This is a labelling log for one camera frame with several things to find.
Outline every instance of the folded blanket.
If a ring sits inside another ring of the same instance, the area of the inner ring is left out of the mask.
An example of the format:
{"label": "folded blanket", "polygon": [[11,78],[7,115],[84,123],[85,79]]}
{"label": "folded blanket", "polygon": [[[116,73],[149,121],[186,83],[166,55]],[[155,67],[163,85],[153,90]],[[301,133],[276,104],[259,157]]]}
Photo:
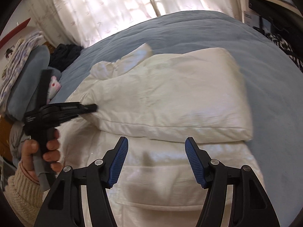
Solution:
{"label": "folded blanket", "polygon": [[0,113],[3,114],[5,112],[11,89],[22,71],[31,50],[38,45],[38,42],[42,38],[43,35],[40,31],[31,34],[23,42],[18,41],[15,51],[6,67],[3,83],[0,86]]}
{"label": "folded blanket", "polygon": [[1,78],[5,79],[5,75],[6,75],[6,70],[10,64],[10,60],[12,59],[12,57],[14,57],[16,55],[17,49],[19,48],[19,46],[24,42],[24,38],[20,38],[18,40],[18,42],[16,43],[16,45],[13,45],[10,50],[13,50],[13,52],[11,52],[11,55],[9,54],[8,56],[5,56],[6,59],[9,61],[6,66],[4,67],[3,71],[2,71],[2,75]]}

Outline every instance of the shelf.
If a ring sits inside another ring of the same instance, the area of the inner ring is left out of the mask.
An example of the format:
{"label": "shelf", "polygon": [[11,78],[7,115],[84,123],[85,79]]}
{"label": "shelf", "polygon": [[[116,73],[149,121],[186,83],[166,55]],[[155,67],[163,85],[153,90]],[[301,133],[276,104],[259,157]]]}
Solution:
{"label": "shelf", "polygon": [[289,4],[287,4],[287,3],[285,3],[285,2],[282,2],[282,1],[280,1],[280,0],[266,0],[266,1],[269,1],[269,2],[272,2],[272,3],[275,3],[275,4],[278,4],[278,5],[282,6],[282,7],[285,7],[285,8],[287,8],[287,9],[289,9],[290,11],[293,11],[293,12],[296,13],[297,15],[303,17],[302,14],[300,13],[300,11],[299,11],[297,8],[295,8],[294,6],[292,6],[292,5],[289,5]]}

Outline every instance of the stacked clothes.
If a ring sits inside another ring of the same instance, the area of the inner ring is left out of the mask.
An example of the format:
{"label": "stacked clothes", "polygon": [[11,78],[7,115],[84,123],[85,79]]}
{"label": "stacked clothes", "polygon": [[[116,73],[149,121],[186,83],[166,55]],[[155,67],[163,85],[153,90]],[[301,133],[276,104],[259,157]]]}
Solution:
{"label": "stacked clothes", "polygon": [[63,72],[81,54],[82,46],[74,44],[59,44],[51,54],[49,66]]}
{"label": "stacked clothes", "polygon": [[13,85],[15,84],[23,66],[31,51],[39,45],[44,36],[41,31],[29,35],[26,39],[20,39],[8,64],[5,66],[0,86],[0,113],[5,113],[7,100]]}

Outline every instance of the blue gripper pad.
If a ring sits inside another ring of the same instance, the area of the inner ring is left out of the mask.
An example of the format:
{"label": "blue gripper pad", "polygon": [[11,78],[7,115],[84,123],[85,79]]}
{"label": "blue gripper pad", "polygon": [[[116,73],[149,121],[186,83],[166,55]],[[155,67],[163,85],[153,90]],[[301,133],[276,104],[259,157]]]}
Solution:
{"label": "blue gripper pad", "polygon": [[207,182],[205,179],[204,167],[196,153],[194,145],[190,142],[189,139],[186,139],[185,141],[185,152],[197,183],[200,184],[203,188],[206,188]]}
{"label": "blue gripper pad", "polygon": [[117,183],[118,178],[120,176],[120,172],[122,170],[122,166],[125,161],[125,157],[128,151],[128,140],[124,138],[122,144],[116,154],[116,157],[113,160],[112,165],[109,168],[109,180],[108,184],[112,188],[115,183]]}

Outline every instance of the cream knit sleeve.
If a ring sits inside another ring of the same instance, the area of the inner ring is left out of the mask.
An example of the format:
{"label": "cream knit sleeve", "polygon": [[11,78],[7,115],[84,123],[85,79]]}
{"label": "cream knit sleeve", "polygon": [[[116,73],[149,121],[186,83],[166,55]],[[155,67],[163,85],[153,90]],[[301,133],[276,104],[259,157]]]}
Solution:
{"label": "cream knit sleeve", "polygon": [[43,192],[38,184],[24,175],[20,164],[16,174],[8,179],[4,194],[22,224],[25,227],[34,226],[42,205]]}

